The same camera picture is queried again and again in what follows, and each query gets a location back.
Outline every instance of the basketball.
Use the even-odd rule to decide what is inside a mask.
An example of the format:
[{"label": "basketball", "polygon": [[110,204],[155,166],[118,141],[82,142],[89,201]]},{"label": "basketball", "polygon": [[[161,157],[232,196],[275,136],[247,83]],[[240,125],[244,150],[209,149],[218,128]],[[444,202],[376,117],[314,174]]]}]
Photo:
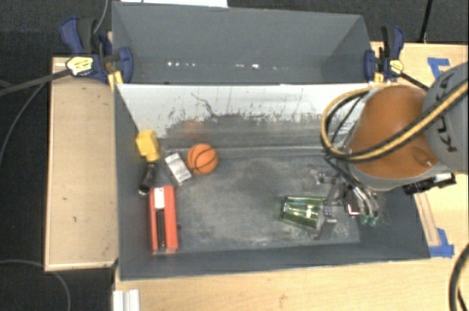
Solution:
[{"label": "basketball", "polygon": [[189,170],[195,174],[209,174],[217,167],[218,155],[211,145],[196,144],[188,151],[186,162]]}]

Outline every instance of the wooden board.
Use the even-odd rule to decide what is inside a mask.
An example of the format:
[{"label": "wooden board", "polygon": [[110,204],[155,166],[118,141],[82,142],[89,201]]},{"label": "wooden board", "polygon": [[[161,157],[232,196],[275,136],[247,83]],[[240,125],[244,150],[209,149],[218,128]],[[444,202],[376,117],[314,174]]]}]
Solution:
[{"label": "wooden board", "polygon": [[[65,59],[53,60],[53,71]],[[117,259],[111,90],[87,78],[51,86],[45,269],[110,267]]]}]

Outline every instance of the blue clamp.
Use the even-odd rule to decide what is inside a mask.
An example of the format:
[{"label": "blue clamp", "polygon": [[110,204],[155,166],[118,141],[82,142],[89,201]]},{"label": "blue clamp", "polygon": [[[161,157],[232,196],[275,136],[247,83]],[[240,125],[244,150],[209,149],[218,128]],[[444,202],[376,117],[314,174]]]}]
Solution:
[{"label": "blue clamp", "polygon": [[440,236],[441,245],[429,247],[431,257],[448,257],[454,256],[454,245],[448,243],[445,230],[437,227],[438,235]]},{"label": "blue clamp", "polygon": [[[76,71],[75,67],[73,70],[75,72],[72,72],[72,75],[93,78],[107,83],[109,73],[119,70],[122,74],[122,80],[129,83],[133,75],[133,57],[130,49],[121,47],[117,54],[112,54],[111,42],[107,37],[96,35],[93,32],[94,27],[94,19],[75,16],[68,18],[60,25],[62,41],[68,45],[73,56],[86,56],[87,59],[92,59],[92,62],[87,62],[86,70],[80,68],[79,71]],[[80,66],[83,65],[83,61],[78,61],[78,63]]]},{"label": "blue clamp", "polygon": [[387,26],[382,26],[381,32],[384,48],[380,48],[380,57],[377,58],[373,50],[365,52],[363,73],[366,81],[374,81],[377,73],[382,75],[383,80],[395,79],[400,75],[400,70],[392,62],[399,61],[405,43],[404,32],[398,26],[394,26],[392,31]]}]

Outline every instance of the orange object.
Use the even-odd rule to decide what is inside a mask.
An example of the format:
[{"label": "orange object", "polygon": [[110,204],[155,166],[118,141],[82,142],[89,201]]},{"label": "orange object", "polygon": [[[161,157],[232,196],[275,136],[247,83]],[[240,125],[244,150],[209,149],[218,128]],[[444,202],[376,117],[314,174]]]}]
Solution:
[{"label": "orange object", "polygon": [[211,145],[196,144],[189,150],[186,164],[189,170],[195,174],[208,174],[217,167],[218,155]]},{"label": "orange object", "polygon": [[174,187],[156,187],[148,195],[149,237],[152,254],[159,249],[173,254],[179,248]]}]

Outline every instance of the yellow object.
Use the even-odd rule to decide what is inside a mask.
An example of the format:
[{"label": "yellow object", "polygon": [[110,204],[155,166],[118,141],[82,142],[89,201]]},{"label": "yellow object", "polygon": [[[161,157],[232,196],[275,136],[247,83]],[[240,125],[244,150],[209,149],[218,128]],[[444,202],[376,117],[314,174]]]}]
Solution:
[{"label": "yellow object", "polygon": [[122,80],[122,74],[120,73],[120,71],[116,71],[115,73],[108,74],[108,82],[109,82],[109,86],[111,86],[111,91],[114,92],[115,84],[124,83],[124,81]]},{"label": "yellow object", "polygon": [[160,158],[158,151],[158,140],[153,130],[142,131],[136,138],[137,147],[139,147],[140,154],[147,158],[148,162],[155,162]]},{"label": "yellow object", "polygon": [[392,59],[389,62],[389,66],[391,67],[391,71],[393,73],[396,73],[396,74],[399,74],[399,75],[401,75],[402,71],[404,70],[404,65],[398,59]]}]

